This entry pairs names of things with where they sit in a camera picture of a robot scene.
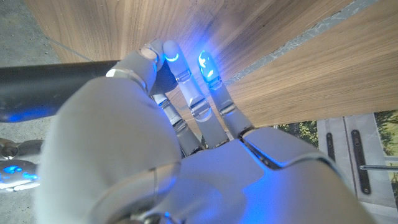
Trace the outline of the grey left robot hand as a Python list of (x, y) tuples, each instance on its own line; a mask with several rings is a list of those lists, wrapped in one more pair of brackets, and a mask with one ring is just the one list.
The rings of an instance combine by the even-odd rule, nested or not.
[[(167, 64), (208, 149), (183, 157), (155, 102)], [(219, 116), (178, 43), (155, 40), (60, 107), (42, 146), (39, 223), (373, 223), (335, 165), (305, 141), (256, 128), (199, 58)]]

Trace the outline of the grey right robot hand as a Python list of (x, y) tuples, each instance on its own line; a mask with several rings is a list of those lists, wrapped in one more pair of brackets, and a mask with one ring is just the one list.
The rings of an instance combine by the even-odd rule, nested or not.
[(1, 138), (1, 193), (18, 192), (39, 186), (37, 164), (26, 157), (41, 152), (43, 140), (20, 143)]

